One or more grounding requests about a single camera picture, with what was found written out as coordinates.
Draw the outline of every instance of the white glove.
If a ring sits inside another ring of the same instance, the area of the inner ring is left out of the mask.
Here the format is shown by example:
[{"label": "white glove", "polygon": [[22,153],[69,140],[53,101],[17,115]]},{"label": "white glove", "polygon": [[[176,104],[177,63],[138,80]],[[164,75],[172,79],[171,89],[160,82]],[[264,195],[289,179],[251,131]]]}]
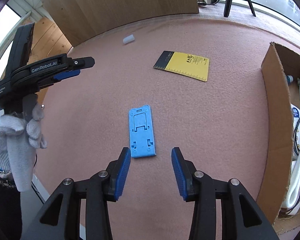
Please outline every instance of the white glove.
[{"label": "white glove", "polygon": [[31,187],[36,149],[46,148],[41,134],[42,108],[36,104],[29,123],[13,115],[0,116],[0,177],[14,179],[18,191]]}]

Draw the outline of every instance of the screw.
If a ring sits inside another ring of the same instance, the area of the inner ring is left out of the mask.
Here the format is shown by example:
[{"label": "screw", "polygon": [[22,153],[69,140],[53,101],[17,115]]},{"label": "screw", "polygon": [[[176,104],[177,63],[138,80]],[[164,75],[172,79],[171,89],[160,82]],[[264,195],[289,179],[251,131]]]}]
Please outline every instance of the screw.
[{"label": "screw", "polygon": [[70,179],[70,178],[66,178],[63,180],[64,185],[69,185],[69,184],[71,184],[71,182],[72,182],[72,179]]},{"label": "screw", "polygon": [[106,177],[106,176],[108,176],[108,171],[100,171],[100,172],[99,172],[99,177],[104,178],[104,177]]},{"label": "screw", "polygon": [[203,172],[202,171],[196,171],[194,173],[194,175],[197,177],[197,178],[202,178],[203,177]]},{"label": "screw", "polygon": [[238,186],[240,184],[240,181],[238,179],[231,179],[230,182],[234,186]]}]

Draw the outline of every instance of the yellow scraper card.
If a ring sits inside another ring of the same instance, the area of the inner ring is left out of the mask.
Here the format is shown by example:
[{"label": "yellow scraper card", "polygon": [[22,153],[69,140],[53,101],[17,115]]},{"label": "yellow scraper card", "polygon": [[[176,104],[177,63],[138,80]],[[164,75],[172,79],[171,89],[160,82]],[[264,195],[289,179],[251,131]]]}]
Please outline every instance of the yellow scraper card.
[{"label": "yellow scraper card", "polygon": [[171,71],[198,80],[207,81],[209,59],[192,54],[164,51],[154,68]]}]

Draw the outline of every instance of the white cloth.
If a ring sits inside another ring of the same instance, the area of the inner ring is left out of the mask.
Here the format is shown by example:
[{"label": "white cloth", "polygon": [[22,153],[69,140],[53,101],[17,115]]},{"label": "white cloth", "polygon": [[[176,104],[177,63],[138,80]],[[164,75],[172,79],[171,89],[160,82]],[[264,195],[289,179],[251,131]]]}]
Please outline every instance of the white cloth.
[{"label": "white cloth", "polygon": [[18,191],[31,187],[36,149],[46,148],[47,142],[41,134],[41,119],[44,117],[37,104],[32,110],[29,123],[13,115],[0,116],[0,172],[1,178],[11,179]]}]

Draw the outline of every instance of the cardboard box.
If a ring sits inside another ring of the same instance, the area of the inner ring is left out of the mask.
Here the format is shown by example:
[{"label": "cardboard box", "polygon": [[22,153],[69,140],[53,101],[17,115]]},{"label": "cardboard box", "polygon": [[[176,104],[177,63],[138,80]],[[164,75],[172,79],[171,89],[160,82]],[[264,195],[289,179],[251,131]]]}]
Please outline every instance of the cardboard box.
[{"label": "cardboard box", "polygon": [[[270,223],[274,224],[278,220],[278,228],[276,229],[276,225],[274,228],[283,233],[300,225],[300,215],[278,219],[290,184],[293,149],[293,117],[290,104],[300,109],[297,84],[297,77],[300,77],[300,55],[271,42],[261,70],[268,99],[269,148],[257,203]],[[294,79],[289,86],[286,75],[291,75]]]}]

